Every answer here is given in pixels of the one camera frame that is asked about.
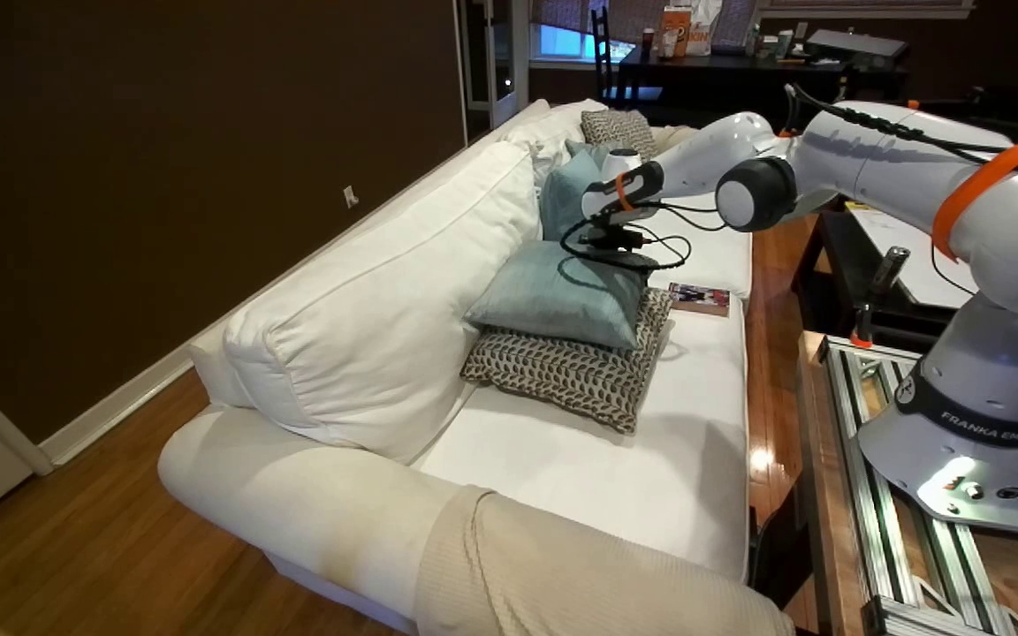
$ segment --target couch armrest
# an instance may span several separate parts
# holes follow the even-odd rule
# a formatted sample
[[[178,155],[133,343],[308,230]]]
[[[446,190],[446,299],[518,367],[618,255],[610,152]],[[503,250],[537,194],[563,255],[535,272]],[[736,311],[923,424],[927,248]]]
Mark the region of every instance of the couch armrest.
[[[166,491],[278,566],[414,614],[427,533],[460,491],[374,453],[332,449],[251,410],[206,410],[158,453]]]

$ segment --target light blue pillow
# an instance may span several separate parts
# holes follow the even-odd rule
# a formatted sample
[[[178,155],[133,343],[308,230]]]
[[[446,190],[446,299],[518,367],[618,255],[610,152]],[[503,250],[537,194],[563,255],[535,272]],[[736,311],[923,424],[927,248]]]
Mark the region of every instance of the light blue pillow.
[[[579,197],[603,179],[603,148],[579,144],[568,161],[554,165],[539,184],[539,240],[558,240],[582,219]]]
[[[624,352],[636,343],[643,305],[643,272],[582,261],[552,240],[535,240],[506,258],[469,321]]]

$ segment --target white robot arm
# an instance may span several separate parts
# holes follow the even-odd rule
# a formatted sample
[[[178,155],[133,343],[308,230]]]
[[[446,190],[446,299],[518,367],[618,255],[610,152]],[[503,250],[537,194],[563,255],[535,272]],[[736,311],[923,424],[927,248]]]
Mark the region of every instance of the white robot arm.
[[[736,112],[589,188],[582,211],[624,219],[661,197],[713,190],[731,230],[768,230],[843,194],[964,258],[978,293],[886,412],[860,431],[860,449],[934,515],[1018,529],[1018,165],[981,169],[1013,155],[1005,148],[1005,135],[883,104],[827,107],[790,140],[762,116]]]

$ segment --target wooden table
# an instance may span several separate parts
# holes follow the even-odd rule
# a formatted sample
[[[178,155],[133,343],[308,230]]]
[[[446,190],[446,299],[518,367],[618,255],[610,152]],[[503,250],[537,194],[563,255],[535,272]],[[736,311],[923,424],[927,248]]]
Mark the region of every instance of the wooden table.
[[[708,124],[726,112],[755,109],[775,128],[803,128],[814,109],[794,109],[786,86],[803,86],[817,99],[906,99],[906,66],[814,66],[754,58],[658,58],[638,48],[618,59],[618,92],[661,86],[665,94],[643,112],[652,124]]]
[[[852,473],[847,473],[847,455],[843,455],[843,433],[841,433],[841,416],[834,406],[834,381],[827,370],[827,359],[821,359],[821,331],[803,337],[803,359],[800,359],[800,381],[803,381],[803,449],[807,449],[807,473],[794,483],[794,506],[800,518],[807,522],[809,538],[809,562],[814,562],[814,578],[817,578],[817,605],[821,605],[821,634],[875,634],[886,614],[875,614],[874,606],[895,606],[899,601],[874,601],[874,586],[880,591],[883,578],[874,584],[880,556],[875,549],[886,540],[868,540],[866,529],[860,529],[861,518],[860,506],[852,503]],[[915,614],[929,621],[949,621],[964,624],[953,617],[953,612],[969,614],[969,596],[964,605],[949,593],[953,575],[948,562],[936,562],[936,529],[929,529],[929,518],[899,491],[886,491],[906,540],[906,586],[911,596],[918,596]],[[975,543],[981,568],[972,575],[972,591],[978,591],[978,601],[994,606],[994,624],[975,629],[975,634],[1018,634],[1018,538],[1011,533],[994,533],[994,529],[964,529],[964,549]]]

